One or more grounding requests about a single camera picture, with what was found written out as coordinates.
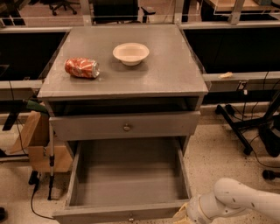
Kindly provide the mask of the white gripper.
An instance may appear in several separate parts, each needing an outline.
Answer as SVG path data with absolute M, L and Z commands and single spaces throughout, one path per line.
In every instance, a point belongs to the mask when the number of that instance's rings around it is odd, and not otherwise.
M 190 224 L 189 219 L 194 224 L 211 223 L 202 211 L 199 195 L 192 197 L 189 200 L 188 205 L 186 203 L 182 205 L 182 207 L 173 215 L 172 224 Z

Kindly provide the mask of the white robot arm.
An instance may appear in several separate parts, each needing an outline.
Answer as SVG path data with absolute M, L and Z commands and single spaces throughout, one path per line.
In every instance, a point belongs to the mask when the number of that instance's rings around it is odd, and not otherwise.
M 255 210 L 280 221 L 280 195 L 253 189 L 232 178 L 220 178 L 208 193 L 198 194 L 172 217 L 171 224 L 211 224 L 214 219 Z

